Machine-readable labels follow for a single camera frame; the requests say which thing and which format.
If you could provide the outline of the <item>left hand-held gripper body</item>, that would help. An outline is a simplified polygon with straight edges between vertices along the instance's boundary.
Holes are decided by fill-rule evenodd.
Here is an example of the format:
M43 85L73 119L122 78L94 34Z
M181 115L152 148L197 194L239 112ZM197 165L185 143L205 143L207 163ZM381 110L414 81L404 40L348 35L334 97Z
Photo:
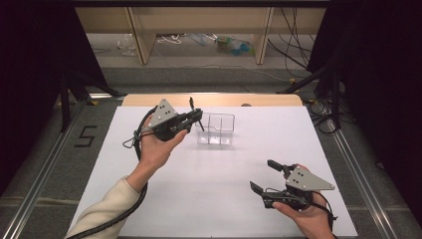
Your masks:
M146 132L151 132L156 138L162 141L173 139L179 132L185 130L183 116L169 103L162 99L152 114Z

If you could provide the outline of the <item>person's left hand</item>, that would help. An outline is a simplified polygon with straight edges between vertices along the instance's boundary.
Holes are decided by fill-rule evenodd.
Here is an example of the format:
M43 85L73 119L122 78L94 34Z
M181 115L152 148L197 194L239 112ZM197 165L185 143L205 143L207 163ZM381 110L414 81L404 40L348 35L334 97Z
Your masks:
M157 170L168 160L172 150L188 134L186 129L180 131L168 141L158 139L151 129L143 132L140 138L140 162L137 169Z

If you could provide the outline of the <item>wooden shelf unit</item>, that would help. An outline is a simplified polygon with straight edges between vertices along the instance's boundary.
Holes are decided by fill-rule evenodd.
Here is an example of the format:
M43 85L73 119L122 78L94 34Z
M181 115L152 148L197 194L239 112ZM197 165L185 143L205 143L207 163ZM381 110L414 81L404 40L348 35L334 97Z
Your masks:
M130 34L140 62L148 62L158 34L249 34L256 63L264 63L268 36L318 33L325 10L299 7L78 7L87 33Z

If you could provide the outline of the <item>person's right hand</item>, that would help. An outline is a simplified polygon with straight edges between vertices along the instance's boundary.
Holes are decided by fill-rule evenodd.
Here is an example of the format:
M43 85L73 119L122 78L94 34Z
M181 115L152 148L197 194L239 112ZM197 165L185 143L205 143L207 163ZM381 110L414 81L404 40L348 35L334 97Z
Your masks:
M310 206L304 211L297 211L282 202L274 202L273 207L291 218L307 239L335 239L324 210Z

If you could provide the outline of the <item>thin black brush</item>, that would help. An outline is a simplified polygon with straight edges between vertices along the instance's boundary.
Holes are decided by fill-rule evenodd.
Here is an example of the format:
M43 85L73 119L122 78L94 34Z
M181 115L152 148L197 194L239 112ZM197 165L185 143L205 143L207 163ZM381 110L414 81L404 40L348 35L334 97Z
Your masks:
M192 98L192 97L190 97L190 98L189 98L189 106L191 107L191 109L192 109L193 111L195 110L195 107L194 107L194 101L193 101L193 98ZM198 121L198 123L199 123L199 125L200 125L200 127L201 127L202 131L205 131L205 129L204 129L204 127L203 127L203 124L202 124L201 120L199 120L199 121Z

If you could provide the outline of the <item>clear acrylic organizer box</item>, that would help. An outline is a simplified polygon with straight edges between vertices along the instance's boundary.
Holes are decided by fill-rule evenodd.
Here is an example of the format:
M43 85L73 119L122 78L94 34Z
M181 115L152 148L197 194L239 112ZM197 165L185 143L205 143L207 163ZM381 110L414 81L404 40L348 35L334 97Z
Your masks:
M235 131L235 116L230 114L204 113L201 122L195 124L197 142L201 144L231 145Z

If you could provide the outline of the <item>metal floor rail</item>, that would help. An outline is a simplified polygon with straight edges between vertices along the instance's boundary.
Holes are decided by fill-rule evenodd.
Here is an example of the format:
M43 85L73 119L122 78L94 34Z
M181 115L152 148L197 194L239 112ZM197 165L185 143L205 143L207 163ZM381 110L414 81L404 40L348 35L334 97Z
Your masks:
M54 145L49 151L48 156L44 159L28 192L20 200L18 208L7 226L6 231L1 236L2 239L19 239L86 103L86 101L77 102L71 110L69 121L64 122L65 126L59 131L59 134L54 141Z
M375 195L368 179L364 175L343 132L340 129L337 129L333 133L333 137L381 237L383 239L398 239L390 218L383 209L380 200Z

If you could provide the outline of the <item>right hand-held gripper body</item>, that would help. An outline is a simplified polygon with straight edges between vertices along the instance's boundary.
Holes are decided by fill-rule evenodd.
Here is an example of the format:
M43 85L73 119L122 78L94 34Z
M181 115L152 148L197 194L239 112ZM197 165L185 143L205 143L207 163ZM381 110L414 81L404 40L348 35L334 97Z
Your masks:
M263 202L266 208L272 208L274 202L282 202L295 210L305 210L314 203L314 192L334 190L332 183L303 169L298 164L286 165L284 174L286 188L282 191L266 188Z

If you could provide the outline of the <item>black metal stand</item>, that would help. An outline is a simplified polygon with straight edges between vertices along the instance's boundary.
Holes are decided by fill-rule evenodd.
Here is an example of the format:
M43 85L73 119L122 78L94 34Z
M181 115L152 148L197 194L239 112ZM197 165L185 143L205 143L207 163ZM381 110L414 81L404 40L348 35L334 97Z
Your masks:
M120 93L112 89L107 85L107 83L101 83L96 79L75 71L68 71L64 73L60 78L59 86L62 104L61 132L64 132L71 123L69 94L72 94L78 102L87 101L90 98L90 94L88 93L86 86L94 86L112 97L125 97L125 93Z
M331 100L330 110L324 118L332 123L332 130L330 133L334 133L341 129L339 122L339 79L336 67L333 67L331 64L327 64L300 80L298 83L290 85L285 90L278 91L278 94L293 94L314 81L317 81L314 96L319 100Z

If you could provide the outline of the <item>green and blue plastic bag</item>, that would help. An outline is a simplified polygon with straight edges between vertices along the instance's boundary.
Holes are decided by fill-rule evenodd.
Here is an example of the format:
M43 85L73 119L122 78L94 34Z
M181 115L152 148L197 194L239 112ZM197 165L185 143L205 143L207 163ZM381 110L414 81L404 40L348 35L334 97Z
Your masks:
M227 36L218 36L216 39L217 48L224 53L230 53L233 56L250 55L254 56L255 51L248 41L235 39Z

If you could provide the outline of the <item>black curtain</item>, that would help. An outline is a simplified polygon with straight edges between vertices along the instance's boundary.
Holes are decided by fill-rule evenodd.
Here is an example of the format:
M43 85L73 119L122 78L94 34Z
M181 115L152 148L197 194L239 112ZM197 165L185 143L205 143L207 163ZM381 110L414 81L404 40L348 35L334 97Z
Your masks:
M0 1L0 195L29 155L65 85L80 98L104 86L76 10Z
M370 0L343 83L377 159L422 224L422 0Z

